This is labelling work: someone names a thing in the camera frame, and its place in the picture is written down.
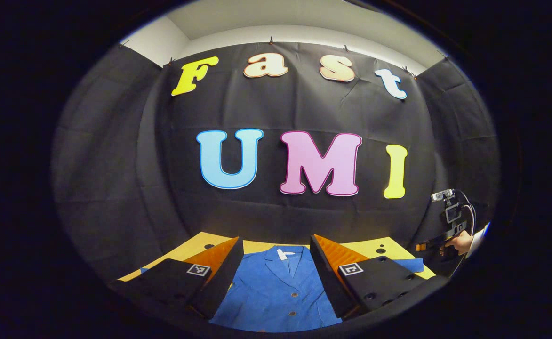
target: pink letter m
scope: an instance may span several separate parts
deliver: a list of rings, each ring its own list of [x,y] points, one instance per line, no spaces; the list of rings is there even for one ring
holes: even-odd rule
[[[305,131],[290,131],[282,134],[282,142],[288,146],[288,167],[286,182],[280,185],[280,192],[302,194],[305,185],[301,183],[301,170],[305,173],[313,193],[324,186],[330,172],[332,183],[326,187],[329,195],[349,196],[359,191],[355,185],[355,162],[361,137],[353,133],[340,133],[334,137],[326,155],[321,156],[312,136]]]

